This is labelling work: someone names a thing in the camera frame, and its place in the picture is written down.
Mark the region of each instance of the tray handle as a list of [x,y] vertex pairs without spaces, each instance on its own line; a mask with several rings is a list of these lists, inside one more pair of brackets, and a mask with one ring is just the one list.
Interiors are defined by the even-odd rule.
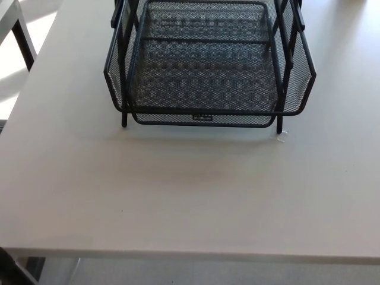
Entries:
[[116,27],[116,23],[119,20],[119,17],[121,15],[122,7],[123,7],[123,2],[125,0],[115,0],[115,10],[113,12],[112,18],[111,18],[111,28]]

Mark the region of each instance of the table leg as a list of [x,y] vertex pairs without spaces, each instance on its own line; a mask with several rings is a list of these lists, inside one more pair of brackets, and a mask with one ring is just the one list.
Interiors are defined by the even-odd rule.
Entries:
[[25,60],[26,67],[30,71],[34,64],[34,60],[37,57],[37,53],[31,41],[24,18],[21,17],[17,20],[12,28],[12,31]]
[[29,257],[25,269],[34,277],[34,279],[39,281],[44,264],[45,257]]
[[0,248],[0,281],[11,285],[38,285],[38,282],[2,248]]

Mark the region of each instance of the white table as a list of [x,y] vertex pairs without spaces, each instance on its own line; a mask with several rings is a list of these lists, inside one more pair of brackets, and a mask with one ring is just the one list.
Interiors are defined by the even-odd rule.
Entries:
[[380,264],[380,18],[305,1],[317,80],[270,129],[120,126],[113,1],[66,0],[0,137],[0,246],[16,255]]

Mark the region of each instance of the mesh tray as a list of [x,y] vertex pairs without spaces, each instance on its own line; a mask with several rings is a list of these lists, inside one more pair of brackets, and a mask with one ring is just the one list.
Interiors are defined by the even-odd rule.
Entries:
[[221,115],[274,110],[265,5],[148,2],[141,23],[128,77],[131,106]]
[[129,3],[115,9],[104,68],[123,114],[141,124],[266,127],[305,107],[316,75],[293,0]]

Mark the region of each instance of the sunlight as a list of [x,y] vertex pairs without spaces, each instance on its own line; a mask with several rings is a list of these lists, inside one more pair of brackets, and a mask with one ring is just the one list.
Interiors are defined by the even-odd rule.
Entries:
[[[42,44],[48,35],[55,16],[56,12],[27,24],[31,40],[37,54],[39,53]],[[0,45],[0,62],[0,119],[8,119],[17,100],[18,94],[4,94],[4,90],[1,89],[2,80],[6,81],[7,77],[12,76],[12,74],[26,68],[23,56],[18,48],[16,39],[14,38],[12,32],[7,35],[5,40]],[[18,88],[21,90],[23,83],[23,81],[20,82],[20,86],[15,86],[14,88],[16,88],[16,90]]]
[[27,24],[28,31],[37,54],[40,52],[43,42],[49,33],[57,12],[39,18]]

